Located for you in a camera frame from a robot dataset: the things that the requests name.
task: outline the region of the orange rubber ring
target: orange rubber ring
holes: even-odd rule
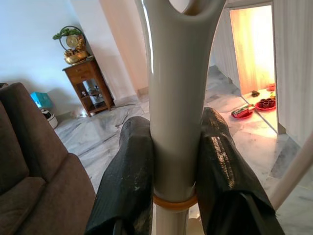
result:
[[[196,204],[198,200],[197,200],[197,195],[194,194],[191,198],[189,198],[187,201],[184,201],[184,202],[168,202],[168,201],[164,201],[163,199],[153,194],[153,202],[157,204],[158,206],[169,209],[169,210],[184,211],[192,207],[194,204]]]

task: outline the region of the red plate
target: red plate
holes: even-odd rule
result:
[[[250,118],[252,116],[253,112],[243,116],[243,117],[235,117],[233,114],[231,114],[231,116],[235,119],[246,119],[246,118]]]
[[[264,110],[264,111],[267,111],[267,110],[273,110],[273,109],[276,109],[276,105],[275,105],[275,106],[273,106],[273,107],[270,107],[270,108],[261,108],[261,107],[259,106],[259,104],[260,104],[260,102],[257,102],[257,103],[255,104],[255,107],[256,107],[257,109],[259,109],[259,110]]]

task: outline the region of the wooden side table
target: wooden side table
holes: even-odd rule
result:
[[[98,113],[105,109],[111,110],[113,99],[94,57],[67,67],[63,71],[67,74],[89,117],[91,117],[91,113]],[[92,91],[88,91],[83,82],[92,82],[92,80],[93,84],[96,84],[98,87],[98,90],[91,87]],[[91,100],[92,96],[102,96],[104,101],[93,103]]]

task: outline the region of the cabinet drawer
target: cabinet drawer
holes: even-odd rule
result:
[[[81,83],[83,81],[91,79],[91,72],[90,71],[85,71],[85,72],[80,72],[79,74],[76,75],[69,75],[69,79],[72,81],[72,83]]]
[[[77,65],[73,68],[66,69],[68,76],[78,76],[84,74],[85,72],[89,72],[88,64]]]

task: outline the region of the brown sofa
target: brown sofa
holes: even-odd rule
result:
[[[0,90],[0,234],[83,234],[95,199],[21,83]]]

